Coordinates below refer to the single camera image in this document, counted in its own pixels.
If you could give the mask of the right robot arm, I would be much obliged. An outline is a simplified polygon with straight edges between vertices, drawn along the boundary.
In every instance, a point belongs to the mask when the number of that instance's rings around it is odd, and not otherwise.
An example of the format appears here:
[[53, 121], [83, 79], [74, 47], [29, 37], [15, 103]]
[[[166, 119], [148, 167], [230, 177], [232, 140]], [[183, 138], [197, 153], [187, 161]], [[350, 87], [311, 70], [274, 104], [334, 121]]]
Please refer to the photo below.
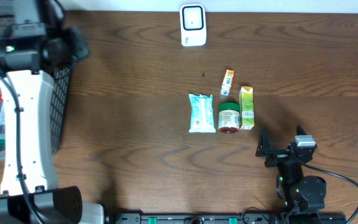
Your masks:
[[286, 205], [269, 223], [320, 223], [319, 211], [325, 207], [326, 181], [303, 173], [303, 164], [313, 159], [317, 144], [301, 126], [286, 149], [274, 149], [264, 128], [260, 130], [256, 157], [265, 158], [265, 167], [278, 169], [277, 191]]

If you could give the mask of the green lid spice jar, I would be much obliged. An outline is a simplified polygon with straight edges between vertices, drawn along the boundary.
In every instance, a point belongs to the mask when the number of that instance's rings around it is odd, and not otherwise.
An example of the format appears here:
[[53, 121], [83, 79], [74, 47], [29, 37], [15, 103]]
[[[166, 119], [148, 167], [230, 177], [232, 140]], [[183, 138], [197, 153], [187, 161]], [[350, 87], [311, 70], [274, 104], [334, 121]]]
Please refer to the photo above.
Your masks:
[[222, 133], [233, 134], [239, 131], [240, 106], [237, 103], [219, 105], [218, 129]]

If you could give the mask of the orange tissue packet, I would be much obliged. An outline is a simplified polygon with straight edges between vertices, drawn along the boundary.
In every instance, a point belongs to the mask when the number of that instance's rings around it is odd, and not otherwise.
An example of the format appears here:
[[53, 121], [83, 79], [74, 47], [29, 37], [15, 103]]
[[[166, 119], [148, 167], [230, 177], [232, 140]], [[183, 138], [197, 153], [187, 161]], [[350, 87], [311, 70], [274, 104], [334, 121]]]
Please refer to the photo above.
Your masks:
[[221, 95], [222, 96], [228, 96], [231, 88], [232, 88], [232, 84], [233, 84], [233, 79], [234, 79], [234, 74], [235, 72], [233, 70], [229, 70], [227, 69], [223, 78], [223, 82], [221, 85]]

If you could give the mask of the white teal snack packet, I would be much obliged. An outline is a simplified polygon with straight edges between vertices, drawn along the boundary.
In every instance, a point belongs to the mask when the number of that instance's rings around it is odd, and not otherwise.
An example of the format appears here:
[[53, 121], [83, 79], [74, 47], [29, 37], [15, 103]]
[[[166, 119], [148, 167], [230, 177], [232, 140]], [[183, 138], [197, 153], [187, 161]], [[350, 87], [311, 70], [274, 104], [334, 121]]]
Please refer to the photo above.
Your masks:
[[189, 94], [191, 104], [190, 133], [215, 133], [213, 95]]

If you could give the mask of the green juice carton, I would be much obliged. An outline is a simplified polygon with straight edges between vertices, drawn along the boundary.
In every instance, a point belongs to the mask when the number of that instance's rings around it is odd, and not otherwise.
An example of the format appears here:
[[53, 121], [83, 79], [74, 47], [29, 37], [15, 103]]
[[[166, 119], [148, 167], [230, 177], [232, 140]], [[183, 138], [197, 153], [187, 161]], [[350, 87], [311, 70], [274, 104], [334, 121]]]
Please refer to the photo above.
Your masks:
[[254, 89], [251, 86], [241, 87], [239, 91], [239, 105], [241, 111], [240, 130], [251, 130], [255, 125]]

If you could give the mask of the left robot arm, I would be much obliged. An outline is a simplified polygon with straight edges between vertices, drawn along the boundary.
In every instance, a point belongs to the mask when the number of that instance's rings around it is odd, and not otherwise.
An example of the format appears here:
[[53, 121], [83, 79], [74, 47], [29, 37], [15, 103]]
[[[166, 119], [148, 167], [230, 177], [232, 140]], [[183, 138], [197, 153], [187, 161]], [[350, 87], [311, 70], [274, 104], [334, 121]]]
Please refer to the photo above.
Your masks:
[[106, 223], [102, 205], [76, 186], [61, 188], [53, 164], [50, 106], [55, 72], [90, 54], [76, 27], [64, 28], [58, 2], [15, 1], [12, 35], [0, 40], [6, 118], [0, 223]]

